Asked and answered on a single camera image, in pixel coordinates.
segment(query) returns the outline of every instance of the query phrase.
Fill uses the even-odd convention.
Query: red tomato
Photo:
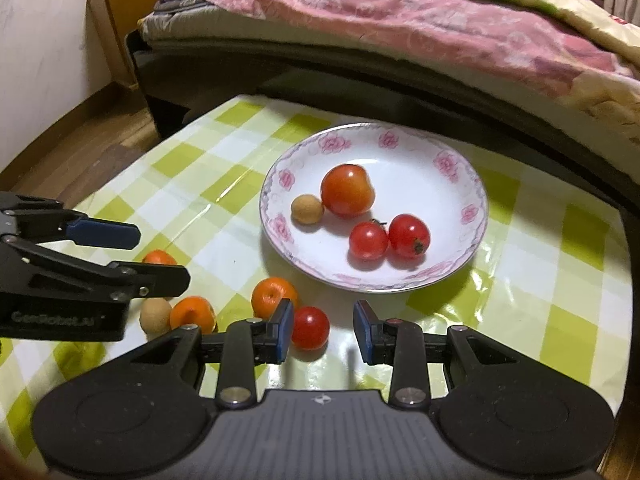
[[[381,258],[389,246],[385,229],[375,220],[360,222],[349,235],[349,250],[361,260]]]
[[[366,213],[376,192],[362,166],[341,164],[327,173],[320,183],[322,204],[333,214],[353,218]]]
[[[314,306],[295,311],[291,342],[301,350],[318,350],[329,339],[329,318]]]
[[[404,258],[417,258],[425,253],[431,243],[427,226],[413,215],[396,216],[389,225],[391,248]]]

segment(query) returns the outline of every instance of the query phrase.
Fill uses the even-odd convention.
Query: logo
[[[322,404],[324,406],[325,404],[328,404],[329,402],[331,402],[333,399],[329,397],[327,394],[322,394],[322,395],[318,395],[317,397],[314,397],[311,400],[313,402],[317,402],[318,404]]]
[[[33,325],[93,326],[95,324],[95,318],[93,317],[64,317],[49,316],[47,314],[23,314],[19,310],[16,310],[11,314],[11,320],[15,323]]]

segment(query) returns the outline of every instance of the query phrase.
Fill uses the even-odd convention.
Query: blue gripper pad
[[[358,341],[362,360],[368,365],[374,364],[371,323],[359,301],[353,305],[353,331]]]
[[[276,344],[276,357],[279,363],[283,363],[287,358],[289,343],[291,343],[291,333],[293,332],[293,303],[289,301],[280,320],[278,330],[278,343]]]
[[[133,249],[140,243],[140,230],[133,224],[80,218],[67,224],[66,237],[76,245]]]

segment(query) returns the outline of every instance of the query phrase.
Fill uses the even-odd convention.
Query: pink floral pattern
[[[342,282],[345,282],[345,283],[357,284],[357,283],[360,283],[362,281],[360,278],[358,278],[356,276],[349,276],[348,274],[338,273],[338,274],[334,274],[334,276],[336,278],[338,278],[339,280],[341,280]]]
[[[458,158],[453,153],[442,151],[433,159],[433,163],[442,176],[446,176],[450,182],[458,181]]]
[[[378,138],[378,146],[392,150],[398,146],[398,136],[392,132],[385,132]]]
[[[452,266],[452,262],[439,262],[434,266],[421,270],[416,274],[412,274],[411,276],[409,276],[409,278],[415,279],[415,278],[427,278],[429,276],[435,276],[437,274],[442,273],[444,270],[449,270],[451,266]]]
[[[291,191],[291,186],[296,183],[296,177],[289,170],[280,170],[278,172],[280,185],[287,191]]]
[[[338,134],[326,134],[318,140],[323,153],[340,153],[351,147],[351,141]]]
[[[476,219],[476,215],[478,214],[479,209],[473,205],[469,204],[465,208],[462,209],[462,225],[471,224]]]
[[[287,219],[284,218],[282,213],[279,213],[275,218],[271,219],[269,226],[275,235],[283,242],[293,241],[293,236],[291,236],[291,231],[289,231],[289,226],[287,226]]]

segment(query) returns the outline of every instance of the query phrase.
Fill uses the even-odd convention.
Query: bed frame
[[[163,138],[200,112],[193,110],[188,99],[178,95],[180,92],[172,95],[166,89],[160,90],[152,80],[163,65],[166,69],[177,59],[210,59],[212,73],[205,78],[212,88],[218,88],[218,100],[206,104],[202,113],[236,94],[260,93],[336,113],[429,130],[557,176],[620,211],[632,261],[632,283],[635,290],[640,290],[640,186],[561,130],[510,103],[407,61],[344,48],[247,40],[175,42],[151,48],[137,31],[128,35],[127,48],[140,89]],[[241,75],[234,76],[225,69],[229,56],[236,63],[242,60],[241,64],[252,66],[244,83]],[[255,70],[261,69],[264,76],[256,75]],[[186,70],[178,77],[189,80],[199,71],[200,65],[194,64],[193,71]],[[178,86],[184,90],[186,85]],[[633,301],[634,312],[640,312],[638,295]],[[605,457],[604,469],[607,461],[619,458],[620,449],[640,445],[640,429],[636,428],[640,411],[639,319],[633,318],[625,399],[618,416],[621,429]]]

